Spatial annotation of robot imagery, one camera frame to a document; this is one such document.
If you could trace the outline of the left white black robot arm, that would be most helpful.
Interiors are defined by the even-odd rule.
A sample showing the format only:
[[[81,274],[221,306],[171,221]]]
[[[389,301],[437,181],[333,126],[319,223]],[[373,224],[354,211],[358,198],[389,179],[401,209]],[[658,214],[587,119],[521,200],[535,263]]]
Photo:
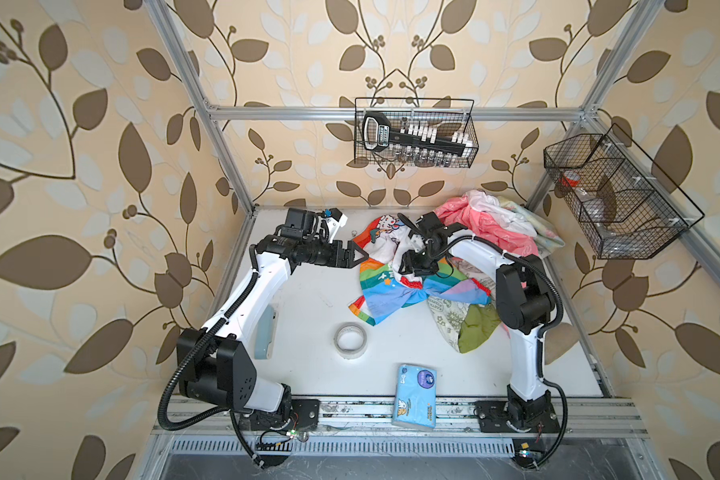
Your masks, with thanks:
[[[158,404],[162,429],[182,430],[223,412],[250,414],[264,428],[293,423],[289,386],[259,376],[246,344],[298,266],[353,269],[367,260],[355,242],[337,239],[347,220],[337,208],[291,208],[273,233],[249,246],[243,282],[201,328],[179,336],[177,368]]]

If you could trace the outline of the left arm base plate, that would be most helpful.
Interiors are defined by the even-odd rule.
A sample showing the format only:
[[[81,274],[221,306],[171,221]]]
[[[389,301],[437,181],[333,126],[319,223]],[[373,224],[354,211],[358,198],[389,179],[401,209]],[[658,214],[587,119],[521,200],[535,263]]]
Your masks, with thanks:
[[[316,398],[284,397],[275,411],[253,410],[243,418],[253,431],[310,431],[318,425],[320,405]]]

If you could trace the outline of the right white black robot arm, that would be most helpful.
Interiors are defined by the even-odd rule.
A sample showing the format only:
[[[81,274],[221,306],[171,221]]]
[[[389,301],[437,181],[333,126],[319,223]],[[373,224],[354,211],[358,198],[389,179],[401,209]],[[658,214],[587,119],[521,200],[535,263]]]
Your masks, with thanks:
[[[520,257],[477,236],[464,225],[444,225],[429,212],[413,222],[398,216],[423,250],[402,256],[401,274],[437,272],[438,262],[451,255],[467,261],[495,283],[495,308],[509,329],[512,373],[507,387],[507,423],[527,431],[551,406],[551,382],[544,378],[544,339],[562,322],[564,309],[554,283],[536,255]]]

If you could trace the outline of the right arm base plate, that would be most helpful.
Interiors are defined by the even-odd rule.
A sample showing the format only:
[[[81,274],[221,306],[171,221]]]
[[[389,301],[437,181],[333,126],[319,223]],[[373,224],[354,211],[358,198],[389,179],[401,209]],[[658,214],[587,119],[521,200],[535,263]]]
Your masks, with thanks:
[[[480,400],[475,403],[474,414],[478,428],[485,434],[557,434],[560,432],[560,417],[553,407],[533,420],[528,426],[513,427],[505,400]]]

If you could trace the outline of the rainbow striped cloth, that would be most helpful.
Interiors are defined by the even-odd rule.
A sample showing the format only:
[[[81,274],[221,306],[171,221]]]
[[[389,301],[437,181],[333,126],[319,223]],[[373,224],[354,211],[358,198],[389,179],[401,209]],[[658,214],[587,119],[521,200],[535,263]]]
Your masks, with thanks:
[[[435,263],[432,274],[401,274],[403,255],[421,253],[424,244],[395,215],[373,220],[354,241],[369,258],[359,267],[362,295],[349,308],[370,325],[430,298],[456,306],[485,306],[491,302],[487,287],[468,278],[446,258]]]

